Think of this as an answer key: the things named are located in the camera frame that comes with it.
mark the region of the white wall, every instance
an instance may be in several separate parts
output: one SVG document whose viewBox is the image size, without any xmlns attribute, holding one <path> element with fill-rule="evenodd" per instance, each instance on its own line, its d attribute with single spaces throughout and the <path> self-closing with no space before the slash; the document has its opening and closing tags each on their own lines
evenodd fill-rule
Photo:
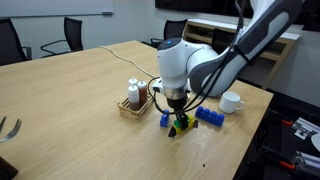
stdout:
<svg viewBox="0 0 320 180">
<path fill-rule="evenodd" d="M 137 21 L 142 12 L 137 11 L 141 4 L 131 0 L 114 0 L 115 14 L 112 16 L 69 16 L 83 21 L 82 38 L 85 49 L 100 45 L 109 45 L 129 40 L 142 40 L 143 22 Z M 63 16 L 12 18 L 21 44 L 31 46 L 33 59 L 47 55 L 40 46 L 60 39 L 65 39 Z M 69 50 L 65 43 L 52 46 L 56 51 Z"/>
<path fill-rule="evenodd" d="M 199 18 L 237 24 L 237 18 L 200 13 L 156 9 L 154 0 L 144 0 L 145 41 L 150 37 L 162 37 L 167 19 Z M 320 33 L 302 31 L 293 25 L 287 32 L 301 34 L 294 49 L 271 84 L 271 89 L 320 107 Z"/>
</svg>

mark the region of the whiteboard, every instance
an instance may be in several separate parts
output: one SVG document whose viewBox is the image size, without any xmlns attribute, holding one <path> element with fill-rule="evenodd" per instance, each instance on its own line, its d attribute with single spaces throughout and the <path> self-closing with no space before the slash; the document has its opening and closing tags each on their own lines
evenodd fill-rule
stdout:
<svg viewBox="0 0 320 180">
<path fill-rule="evenodd" d="M 113 0 L 0 0 L 0 17 L 113 14 Z"/>
</svg>

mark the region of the blue lego brick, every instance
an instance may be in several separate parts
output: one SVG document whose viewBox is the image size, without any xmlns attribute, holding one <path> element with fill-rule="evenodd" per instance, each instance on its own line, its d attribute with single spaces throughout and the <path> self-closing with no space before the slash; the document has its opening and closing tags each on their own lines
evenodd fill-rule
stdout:
<svg viewBox="0 0 320 180">
<path fill-rule="evenodd" d="M 211 124 L 221 127 L 224 121 L 224 115 L 218 114 L 215 111 L 204 109 L 202 106 L 198 106 L 195 117 L 207 121 Z"/>
<path fill-rule="evenodd" d="M 168 120 L 169 120 L 169 114 L 162 114 L 160 119 L 160 126 L 161 127 L 168 127 Z"/>
</svg>

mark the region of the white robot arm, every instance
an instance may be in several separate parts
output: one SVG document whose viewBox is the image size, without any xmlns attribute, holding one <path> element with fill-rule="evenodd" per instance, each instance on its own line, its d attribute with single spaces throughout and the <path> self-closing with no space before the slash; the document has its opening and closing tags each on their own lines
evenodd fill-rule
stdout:
<svg viewBox="0 0 320 180">
<path fill-rule="evenodd" d="M 221 95 L 293 23 L 303 1 L 251 0 L 252 21 L 220 55 L 208 45 L 189 43 L 181 38 L 163 42 L 158 48 L 161 80 L 154 90 L 163 92 L 175 111 L 181 111 L 186 105 L 188 80 L 194 93 L 205 97 Z"/>
</svg>

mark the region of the white cup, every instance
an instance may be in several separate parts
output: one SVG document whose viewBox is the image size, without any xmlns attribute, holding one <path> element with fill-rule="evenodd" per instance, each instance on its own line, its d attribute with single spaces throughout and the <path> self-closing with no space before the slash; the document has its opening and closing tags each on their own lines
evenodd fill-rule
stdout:
<svg viewBox="0 0 320 180">
<path fill-rule="evenodd" d="M 233 113 L 236 110 L 242 109 L 244 102 L 240 101 L 240 96 L 234 92 L 227 91 L 223 93 L 219 108 L 225 113 Z"/>
</svg>

